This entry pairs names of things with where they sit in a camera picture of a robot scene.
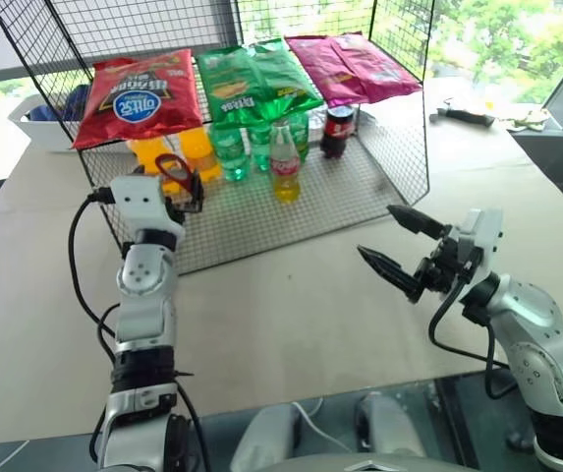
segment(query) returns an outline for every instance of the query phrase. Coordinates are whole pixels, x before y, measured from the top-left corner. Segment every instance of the orange bottle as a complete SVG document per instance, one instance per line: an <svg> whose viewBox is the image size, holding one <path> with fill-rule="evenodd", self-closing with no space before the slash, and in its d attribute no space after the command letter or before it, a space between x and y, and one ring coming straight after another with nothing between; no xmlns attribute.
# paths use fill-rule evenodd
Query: orange bottle
<svg viewBox="0 0 563 472"><path fill-rule="evenodd" d="M143 166L144 173L150 175L159 173L154 159L161 154L174 153L174 150L170 148L166 139L163 137L150 138L149 140L129 140L127 141L127 145L137 156L137 161ZM181 186L176 182L166 181L163 183L162 188L165 194L178 194L181 191Z"/></svg>
<svg viewBox="0 0 563 472"><path fill-rule="evenodd" d="M203 127L182 131L178 136L183 156L190 167L198 171L202 182L217 179L222 175L213 146Z"/></svg>

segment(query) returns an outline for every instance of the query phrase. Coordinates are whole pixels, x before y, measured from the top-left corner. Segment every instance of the green chip bag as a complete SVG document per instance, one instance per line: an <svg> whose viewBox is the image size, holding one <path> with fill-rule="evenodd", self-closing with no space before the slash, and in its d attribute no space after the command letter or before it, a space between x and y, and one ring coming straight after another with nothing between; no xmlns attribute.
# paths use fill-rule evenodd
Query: green chip bag
<svg viewBox="0 0 563 472"><path fill-rule="evenodd" d="M283 39L215 49L196 59L218 129L248 128L322 104Z"/></svg>

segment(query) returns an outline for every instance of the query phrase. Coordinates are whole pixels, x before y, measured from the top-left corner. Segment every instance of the chip bag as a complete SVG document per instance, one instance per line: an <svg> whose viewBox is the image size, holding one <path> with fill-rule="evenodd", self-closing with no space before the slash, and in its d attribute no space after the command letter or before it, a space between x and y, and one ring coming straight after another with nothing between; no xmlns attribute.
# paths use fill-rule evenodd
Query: chip bag
<svg viewBox="0 0 563 472"><path fill-rule="evenodd" d="M330 107L376 103L421 89L412 74L360 32L286 40Z"/></svg>
<svg viewBox="0 0 563 472"><path fill-rule="evenodd" d="M272 122L322 104L283 39L207 51L196 59L218 129Z"/></svg>
<svg viewBox="0 0 563 472"><path fill-rule="evenodd" d="M118 58L94 67L73 148L154 138L202 125L190 49L141 61Z"/></svg>

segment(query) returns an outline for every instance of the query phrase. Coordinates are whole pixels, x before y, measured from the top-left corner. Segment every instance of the pink chip bag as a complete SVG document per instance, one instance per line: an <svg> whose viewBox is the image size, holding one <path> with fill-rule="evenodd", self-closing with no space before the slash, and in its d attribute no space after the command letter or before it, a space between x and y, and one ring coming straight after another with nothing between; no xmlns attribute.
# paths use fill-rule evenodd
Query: pink chip bag
<svg viewBox="0 0 563 472"><path fill-rule="evenodd" d="M412 74L360 32L286 41L330 107L376 103L421 89Z"/></svg>

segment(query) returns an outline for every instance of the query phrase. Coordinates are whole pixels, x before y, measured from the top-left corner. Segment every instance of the table surface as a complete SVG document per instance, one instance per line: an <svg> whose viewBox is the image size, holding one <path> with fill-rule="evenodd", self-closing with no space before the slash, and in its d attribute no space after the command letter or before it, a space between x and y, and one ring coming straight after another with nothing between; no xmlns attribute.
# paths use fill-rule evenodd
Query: table surface
<svg viewBox="0 0 563 472"><path fill-rule="evenodd" d="M548 290L563 310L563 196L504 131L428 125L430 193L444 222L503 207L495 270ZM0 190L0 442L87 433L109 364L74 296L69 224L88 191L74 154L28 147ZM434 242L391 217L180 279L176 363L200 414L481 369L433 347L434 294L411 305L357 254L362 244L414 270ZM98 208L77 234L81 282L96 312L118 300L119 254ZM485 352L455 307L438 334Z"/></svg>

